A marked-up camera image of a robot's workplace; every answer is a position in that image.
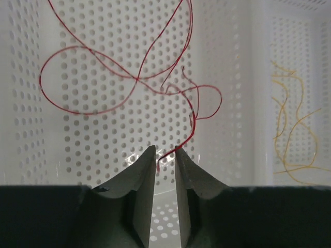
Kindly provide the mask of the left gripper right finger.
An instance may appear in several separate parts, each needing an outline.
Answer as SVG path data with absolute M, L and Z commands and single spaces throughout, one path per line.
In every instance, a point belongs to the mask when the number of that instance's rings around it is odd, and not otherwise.
M 182 247 L 330 247 L 330 187 L 230 187 L 175 152 Z

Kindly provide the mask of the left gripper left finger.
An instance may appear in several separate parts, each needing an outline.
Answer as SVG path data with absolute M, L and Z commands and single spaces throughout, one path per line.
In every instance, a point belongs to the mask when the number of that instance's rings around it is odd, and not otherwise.
M 148 247 L 155 167 L 149 146 L 94 188 L 2 186 L 1 247 Z

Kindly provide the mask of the rounded perforated white basket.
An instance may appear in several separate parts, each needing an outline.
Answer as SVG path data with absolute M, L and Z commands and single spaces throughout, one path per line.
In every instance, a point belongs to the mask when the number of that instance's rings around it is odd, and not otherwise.
M 252 1 L 1 1 L 1 186 L 95 187 L 185 143 L 264 183 Z

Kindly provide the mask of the translucent middle white basket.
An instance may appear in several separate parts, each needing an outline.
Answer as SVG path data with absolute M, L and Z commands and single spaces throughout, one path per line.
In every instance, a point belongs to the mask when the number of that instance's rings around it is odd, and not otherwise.
M 252 1 L 265 184 L 330 185 L 330 1 Z

